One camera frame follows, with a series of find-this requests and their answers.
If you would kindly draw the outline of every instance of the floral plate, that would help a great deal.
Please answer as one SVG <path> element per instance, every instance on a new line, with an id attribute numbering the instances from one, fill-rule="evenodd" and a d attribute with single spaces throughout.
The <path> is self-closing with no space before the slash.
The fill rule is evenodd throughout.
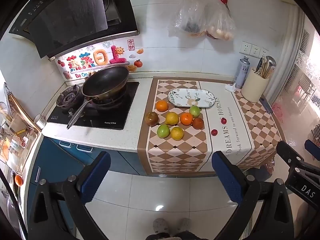
<path id="1" fill-rule="evenodd" d="M 191 107 L 211 107 L 216 102 L 214 95 L 208 90 L 175 88 L 168 94 L 169 101 L 175 106 Z"/>

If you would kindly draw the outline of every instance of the black glass cooktop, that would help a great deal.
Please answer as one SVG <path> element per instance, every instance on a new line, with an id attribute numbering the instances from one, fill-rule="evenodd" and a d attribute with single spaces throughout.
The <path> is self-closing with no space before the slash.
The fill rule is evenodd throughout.
<path id="1" fill-rule="evenodd" d="M 87 104 L 83 117 L 80 117 L 74 125 L 123 130 L 138 85 L 139 82 L 127 82 L 126 93 L 121 99 L 122 103 L 114 108 L 98 111 L 92 104 Z M 61 107 L 56 106 L 47 122 L 68 124 L 71 114 L 65 112 Z"/>

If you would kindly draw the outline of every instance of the spray can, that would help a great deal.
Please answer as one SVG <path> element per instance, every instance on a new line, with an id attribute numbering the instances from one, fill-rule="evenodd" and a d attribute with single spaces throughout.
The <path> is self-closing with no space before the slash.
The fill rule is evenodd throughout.
<path id="1" fill-rule="evenodd" d="M 241 88 L 243 86 L 249 66 L 250 66 L 249 58 L 244 56 L 244 58 L 242 58 L 239 62 L 236 76 L 233 80 L 233 82 L 236 83 L 236 88 Z"/>

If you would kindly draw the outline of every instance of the white drawer handle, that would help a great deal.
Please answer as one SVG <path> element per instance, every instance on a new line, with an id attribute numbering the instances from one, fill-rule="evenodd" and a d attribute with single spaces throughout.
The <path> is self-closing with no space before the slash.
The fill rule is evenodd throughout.
<path id="1" fill-rule="evenodd" d="M 90 152 L 92 152 L 92 150 L 93 150 L 93 147 L 91 147 L 91 150 L 90 151 L 87 151 L 87 150 L 82 150 L 82 149 L 79 149 L 78 148 L 78 144 L 77 144 L 77 147 L 76 147 L 76 149 L 78 150 L 78 151 L 80 151 L 80 152 L 86 152 L 86 153 L 90 153 Z"/>
<path id="2" fill-rule="evenodd" d="M 38 166 L 38 172 L 37 172 L 37 176 L 36 176 L 35 182 L 38 182 L 38 180 L 39 180 L 40 171 L 41 171 L 41 168 L 40 168 L 40 166 Z"/>
<path id="3" fill-rule="evenodd" d="M 71 143 L 67 146 L 67 145 L 61 144 L 61 141 L 59 141 L 59 145 L 65 148 L 71 148 Z"/>

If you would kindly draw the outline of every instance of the electrical socket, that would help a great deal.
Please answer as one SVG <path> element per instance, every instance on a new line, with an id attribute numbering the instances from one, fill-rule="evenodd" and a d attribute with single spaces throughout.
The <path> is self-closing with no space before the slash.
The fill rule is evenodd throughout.
<path id="1" fill-rule="evenodd" d="M 242 54 L 249 55 L 251 47 L 252 44 L 243 41 L 239 52 Z"/>
<path id="2" fill-rule="evenodd" d="M 259 58 L 261 58 L 263 56 L 268 56 L 268 54 L 269 54 L 269 50 L 261 48 Z"/>
<path id="3" fill-rule="evenodd" d="M 261 51 L 260 47 L 258 47 L 256 45 L 252 45 L 249 55 L 252 56 L 252 57 L 259 57 L 260 51 Z"/>

